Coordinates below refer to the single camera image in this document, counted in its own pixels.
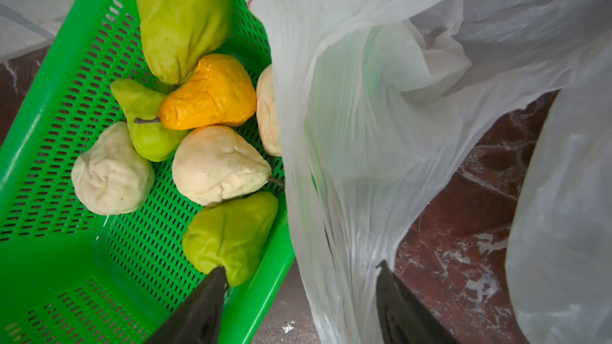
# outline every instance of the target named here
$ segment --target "chayote stem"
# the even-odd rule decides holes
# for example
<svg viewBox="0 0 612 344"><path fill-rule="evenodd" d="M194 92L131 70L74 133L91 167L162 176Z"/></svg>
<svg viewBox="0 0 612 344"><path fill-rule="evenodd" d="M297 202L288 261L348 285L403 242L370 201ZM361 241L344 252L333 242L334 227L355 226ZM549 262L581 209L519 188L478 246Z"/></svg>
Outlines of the chayote stem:
<svg viewBox="0 0 612 344"><path fill-rule="evenodd" d="M269 177L268 177L268 181L270 181L270 182L274 182L275 184L277 184L277 185L279 185L279 186L284 186L284 185L285 185L285 183L284 183L283 181L281 181L281 180L277 180L276 178L274 178L274 177L272 177L272 176L269 176Z"/></svg>
<svg viewBox="0 0 612 344"><path fill-rule="evenodd" d="M134 124L157 124L161 122L159 120L159 117L156 117L154 119L141 119L140 117L136 117L134 119Z"/></svg>

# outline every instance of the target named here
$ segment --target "yellow chayote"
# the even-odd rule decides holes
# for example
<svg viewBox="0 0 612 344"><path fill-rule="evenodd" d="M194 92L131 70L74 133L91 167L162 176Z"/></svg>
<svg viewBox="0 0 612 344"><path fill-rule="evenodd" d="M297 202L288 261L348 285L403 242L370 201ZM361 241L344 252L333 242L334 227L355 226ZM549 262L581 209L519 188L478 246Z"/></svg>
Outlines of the yellow chayote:
<svg viewBox="0 0 612 344"><path fill-rule="evenodd" d="M142 52L163 82L182 83L231 33L232 0L136 0Z"/></svg>

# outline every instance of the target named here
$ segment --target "green plastic basket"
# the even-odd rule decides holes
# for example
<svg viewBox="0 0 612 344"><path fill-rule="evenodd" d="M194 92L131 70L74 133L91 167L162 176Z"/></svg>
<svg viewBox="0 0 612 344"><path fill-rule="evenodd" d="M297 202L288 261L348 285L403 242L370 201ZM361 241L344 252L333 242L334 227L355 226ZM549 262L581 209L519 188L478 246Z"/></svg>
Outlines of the green plastic basket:
<svg viewBox="0 0 612 344"><path fill-rule="evenodd" d="M245 0L234 8L234 32L218 52L255 83L270 64L266 35ZM154 164L153 190L131 214L90 213L70 180L76 157L123 119L111 82L154 87L138 24L135 0L76 0L0 151L2 343L141 343L203 279L180 243L201 206L176 190L172 159ZM255 118L238 132L284 179ZM295 258L279 201L259 269L227 298L221 343L251 340Z"/></svg>

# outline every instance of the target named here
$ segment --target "dark red marble floor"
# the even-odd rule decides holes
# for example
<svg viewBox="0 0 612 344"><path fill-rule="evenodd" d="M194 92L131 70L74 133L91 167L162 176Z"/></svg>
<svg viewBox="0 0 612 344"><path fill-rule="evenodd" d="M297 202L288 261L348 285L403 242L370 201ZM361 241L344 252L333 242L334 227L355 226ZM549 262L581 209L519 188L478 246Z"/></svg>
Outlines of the dark red marble floor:
<svg viewBox="0 0 612 344"><path fill-rule="evenodd" d="M47 51L0 64L0 141ZM527 343L510 305L504 261L516 200L555 96L499 119L398 249L398 276L464 344ZM296 265L253 342L319 342Z"/></svg>

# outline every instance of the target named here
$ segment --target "plastic bag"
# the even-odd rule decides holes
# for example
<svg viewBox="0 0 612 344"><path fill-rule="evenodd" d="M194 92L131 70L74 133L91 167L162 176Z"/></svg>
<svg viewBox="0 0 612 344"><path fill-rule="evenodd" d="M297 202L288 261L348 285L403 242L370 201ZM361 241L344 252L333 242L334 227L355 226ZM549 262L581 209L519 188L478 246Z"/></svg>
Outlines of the plastic bag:
<svg viewBox="0 0 612 344"><path fill-rule="evenodd" d="M529 165L506 274L532 344L612 343L612 47L560 92Z"/></svg>
<svg viewBox="0 0 612 344"><path fill-rule="evenodd" d="M499 116L570 85L603 50L610 0L247 1L271 47L289 227L317 331L380 343L376 266L393 267ZM427 59L435 50L444 58Z"/></svg>

